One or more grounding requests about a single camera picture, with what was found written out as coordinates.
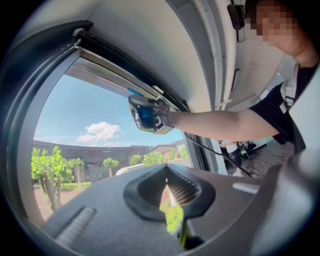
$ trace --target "cloud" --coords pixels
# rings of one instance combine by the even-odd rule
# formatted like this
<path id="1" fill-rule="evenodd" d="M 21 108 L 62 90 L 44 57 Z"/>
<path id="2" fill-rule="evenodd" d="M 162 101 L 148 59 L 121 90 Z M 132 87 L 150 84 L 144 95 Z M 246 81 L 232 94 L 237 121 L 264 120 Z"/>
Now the cloud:
<path id="1" fill-rule="evenodd" d="M 115 133 L 120 132 L 120 127 L 116 124 L 107 122 L 93 123 L 85 128 L 88 134 L 81 135 L 76 140 L 82 143 L 97 143 L 100 141 L 111 140 L 117 137 Z"/>
<path id="2" fill-rule="evenodd" d="M 79 136 L 79 138 L 76 141 L 83 142 L 83 143 L 93 143 L 93 142 L 96 142 L 96 136 L 86 134 L 86 135 Z"/>

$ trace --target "person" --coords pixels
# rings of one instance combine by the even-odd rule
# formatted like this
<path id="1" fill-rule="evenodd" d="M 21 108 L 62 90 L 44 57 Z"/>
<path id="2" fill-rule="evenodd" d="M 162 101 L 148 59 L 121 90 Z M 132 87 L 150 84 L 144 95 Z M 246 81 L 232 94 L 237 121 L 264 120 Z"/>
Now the person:
<path id="1" fill-rule="evenodd" d="M 245 13 L 251 28 L 263 41 L 292 56 L 297 62 L 296 90 L 293 101 L 302 94 L 319 63 L 319 54 L 296 16 L 281 0 L 247 0 Z M 258 104 L 249 109 L 202 113 L 169 112 L 171 126 L 184 132 L 219 141 L 254 141 L 268 137 L 284 144 L 294 143 L 295 152 L 305 148 L 303 139 L 284 103 L 282 84 L 274 87 Z"/>
<path id="2" fill-rule="evenodd" d="M 229 157 L 236 163 L 238 167 L 241 166 L 241 150 L 238 147 L 237 142 L 224 140 L 220 143 L 220 147 L 221 151 L 222 149 L 226 149 Z M 243 177 L 244 175 L 238 167 L 236 167 L 233 172 L 230 170 L 228 173 L 230 172 L 232 176 Z"/>

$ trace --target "ceiling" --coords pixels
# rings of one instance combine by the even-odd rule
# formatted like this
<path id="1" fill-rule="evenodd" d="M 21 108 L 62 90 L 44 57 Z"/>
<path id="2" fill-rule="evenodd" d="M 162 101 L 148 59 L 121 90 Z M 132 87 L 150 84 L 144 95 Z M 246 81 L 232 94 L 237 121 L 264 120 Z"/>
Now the ceiling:
<path id="1" fill-rule="evenodd" d="M 91 32 L 142 65 L 192 112 L 230 108 L 258 98 L 284 55 L 263 45 L 246 26 L 237 42 L 227 0 L 51 0 L 17 35 L 15 44 L 43 29 L 90 20 Z M 236 90 L 234 72 L 240 69 Z"/>

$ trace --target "black shirt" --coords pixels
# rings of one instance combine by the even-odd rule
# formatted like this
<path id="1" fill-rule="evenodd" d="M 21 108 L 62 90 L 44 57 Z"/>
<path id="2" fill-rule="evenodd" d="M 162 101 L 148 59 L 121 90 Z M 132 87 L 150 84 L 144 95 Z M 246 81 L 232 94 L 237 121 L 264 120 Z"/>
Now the black shirt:
<path id="1" fill-rule="evenodd" d="M 295 101 L 309 84 L 317 67 L 318 65 L 310 68 L 300 68 L 298 70 Z M 279 134 L 273 136 L 277 142 L 280 144 L 285 144 L 286 142 L 294 143 L 294 151 L 297 153 L 302 151 L 306 146 L 289 112 L 283 113 L 280 109 L 280 105 L 284 102 L 280 91 L 281 85 L 282 83 L 274 87 L 263 100 L 250 109 L 279 132 Z"/>

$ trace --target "hedge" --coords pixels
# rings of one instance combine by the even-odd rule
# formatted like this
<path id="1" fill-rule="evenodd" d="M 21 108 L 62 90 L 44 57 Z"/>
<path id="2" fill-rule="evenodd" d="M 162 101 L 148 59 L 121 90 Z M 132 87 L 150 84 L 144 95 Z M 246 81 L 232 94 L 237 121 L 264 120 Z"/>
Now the hedge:
<path id="1" fill-rule="evenodd" d="M 91 182 L 83 182 L 80 183 L 81 185 L 81 189 L 86 189 L 87 187 L 89 187 L 91 185 Z M 74 189 L 77 190 L 78 189 L 78 183 L 61 183 L 61 189 Z"/>

